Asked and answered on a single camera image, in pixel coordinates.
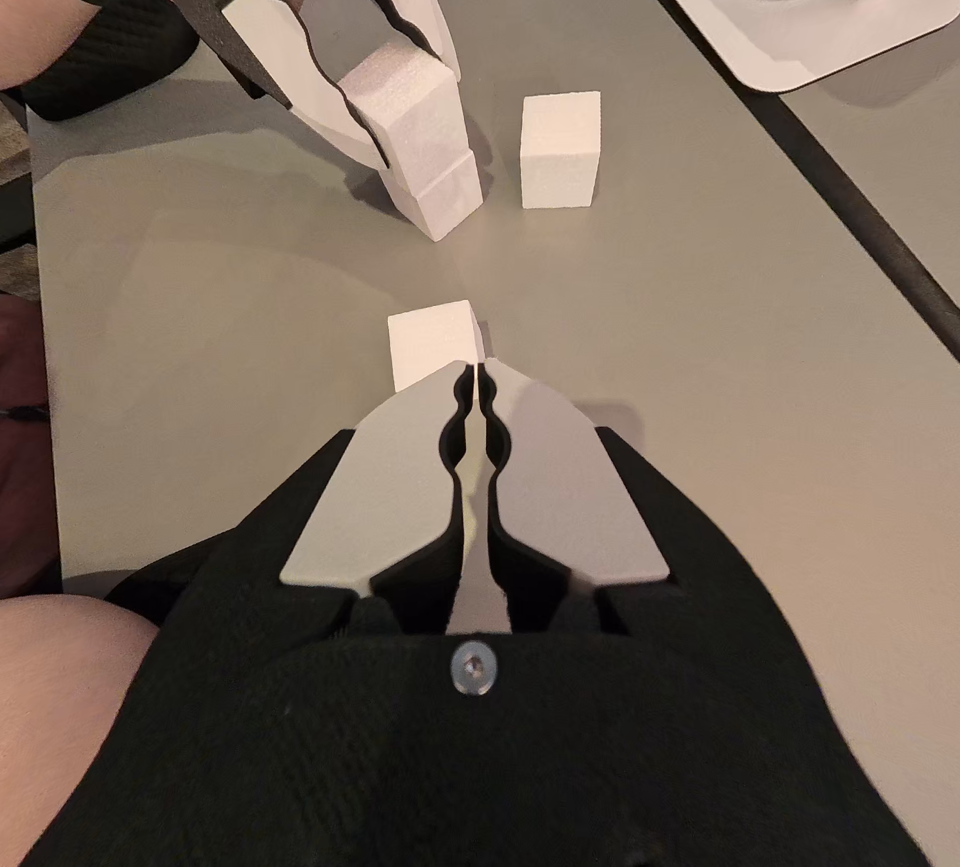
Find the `black mesh wrist rest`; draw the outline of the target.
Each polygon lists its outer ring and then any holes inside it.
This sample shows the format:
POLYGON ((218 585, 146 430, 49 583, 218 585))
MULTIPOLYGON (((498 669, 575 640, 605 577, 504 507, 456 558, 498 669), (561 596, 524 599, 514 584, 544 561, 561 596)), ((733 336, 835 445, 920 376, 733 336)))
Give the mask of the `black mesh wrist rest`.
POLYGON ((173 74, 199 43, 170 0, 109 0, 56 62, 2 95, 47 121, 81 117, 173 74))

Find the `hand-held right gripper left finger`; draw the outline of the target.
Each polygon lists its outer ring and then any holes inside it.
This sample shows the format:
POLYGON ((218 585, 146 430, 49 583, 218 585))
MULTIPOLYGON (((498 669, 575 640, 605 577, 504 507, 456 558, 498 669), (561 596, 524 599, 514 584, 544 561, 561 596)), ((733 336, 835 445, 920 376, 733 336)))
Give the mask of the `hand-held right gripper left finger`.
POLYGON ((285 586, 377 597, 403 632, 447 631, 464 562, 466 419, 476 366, 456 360, 353 429, 285 562, 285 586))

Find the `person's bare leg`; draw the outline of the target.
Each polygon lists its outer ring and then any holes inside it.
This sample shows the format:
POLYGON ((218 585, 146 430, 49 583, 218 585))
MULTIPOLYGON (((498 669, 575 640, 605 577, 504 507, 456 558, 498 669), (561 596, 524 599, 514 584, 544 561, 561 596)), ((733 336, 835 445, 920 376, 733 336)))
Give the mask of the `person's bare leg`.
POLYGON ((1 864, 19 865, 90 768, 159 628, 92 597, 1 603, 1 864))

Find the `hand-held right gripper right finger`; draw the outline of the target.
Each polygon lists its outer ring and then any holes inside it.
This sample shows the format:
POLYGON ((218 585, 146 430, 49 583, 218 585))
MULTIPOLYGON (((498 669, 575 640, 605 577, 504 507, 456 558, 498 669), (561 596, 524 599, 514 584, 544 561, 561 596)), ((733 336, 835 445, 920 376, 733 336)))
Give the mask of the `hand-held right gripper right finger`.
POLYGON ((515 634, 545 632, 570 595, 666 583, 670 570, 596 424, 496 358, 478 369, 493 466, 487 555, 515 634))

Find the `person's dark red shorts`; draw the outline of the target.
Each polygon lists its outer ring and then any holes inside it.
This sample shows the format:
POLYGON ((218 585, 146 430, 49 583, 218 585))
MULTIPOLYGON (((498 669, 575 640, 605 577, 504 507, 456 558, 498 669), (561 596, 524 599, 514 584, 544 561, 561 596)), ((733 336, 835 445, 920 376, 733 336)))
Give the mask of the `person's dark red shorts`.
POLYGON ((42 309, 1 295, 1 597, 38 589, 60 559, 42 309))

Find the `person's left forearm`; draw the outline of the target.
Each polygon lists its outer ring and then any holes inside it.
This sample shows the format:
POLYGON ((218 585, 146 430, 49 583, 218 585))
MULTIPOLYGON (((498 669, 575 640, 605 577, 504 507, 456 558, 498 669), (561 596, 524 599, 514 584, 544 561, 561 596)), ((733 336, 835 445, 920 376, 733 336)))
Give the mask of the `person's left forearm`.
POLYGON ((48 69, 99 12, 83 0, 1 0, 1 88, 48 69))

